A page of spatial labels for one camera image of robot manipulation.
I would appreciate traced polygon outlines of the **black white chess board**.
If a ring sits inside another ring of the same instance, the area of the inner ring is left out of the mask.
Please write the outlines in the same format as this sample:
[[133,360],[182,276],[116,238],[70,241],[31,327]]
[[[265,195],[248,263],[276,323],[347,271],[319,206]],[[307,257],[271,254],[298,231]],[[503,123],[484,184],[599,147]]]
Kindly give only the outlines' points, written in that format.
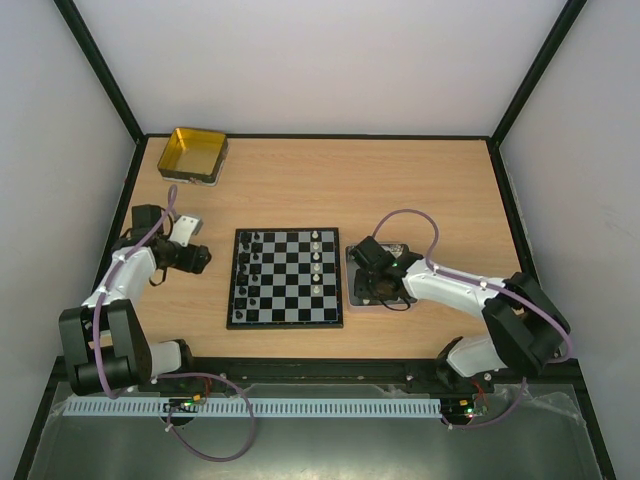
[[[312,239],[314,230],[319,239]],[[252,234],[248,252],[241,234]],[[320,243],[314,251],[313,242]],[[313,262],[318,252],[320,261]],[[247,263],[239,255],[250,255]],[[240,264],[246,285],[237,284]],[[312,280],[319,264],[319,282]],[[321,292],[313,293],[320,285]],[[229,330],[341,328],[344,324],[339,230],[324,228],[245,228],[235,232],[226,327]]]

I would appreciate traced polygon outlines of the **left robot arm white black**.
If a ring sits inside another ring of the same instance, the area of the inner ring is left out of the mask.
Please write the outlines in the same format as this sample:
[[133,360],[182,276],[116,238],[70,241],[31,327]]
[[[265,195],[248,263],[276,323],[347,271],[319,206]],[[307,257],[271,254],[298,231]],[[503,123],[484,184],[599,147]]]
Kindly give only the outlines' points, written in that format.
[[135,305],[156,272],[200,274],[211,261],[204,245],[191,242],[202,227],[193,215],[174,216],[157,205],[132,208],[131,227],[116,240],[111,262],[94,292],[59,317],[67,376],[79,396],[118,395],[188,365],[183,339],[151,344]]

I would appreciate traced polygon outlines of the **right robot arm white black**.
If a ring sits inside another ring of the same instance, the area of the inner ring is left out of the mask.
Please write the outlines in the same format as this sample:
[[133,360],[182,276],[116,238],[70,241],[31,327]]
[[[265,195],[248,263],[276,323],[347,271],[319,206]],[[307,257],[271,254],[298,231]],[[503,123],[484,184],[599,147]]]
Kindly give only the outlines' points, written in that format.
[[455,392],[471,377],[510,369],[526,378],[561,362],[572,348],[570,326],[540,285],[522,272],[508,279],[445,268],[406,247],[394,255],[372,236],[352,247],[354,295],[362,302],[406,307],[431,301],[482,320],[487,333],[452,340],[441,352],[436,379]]

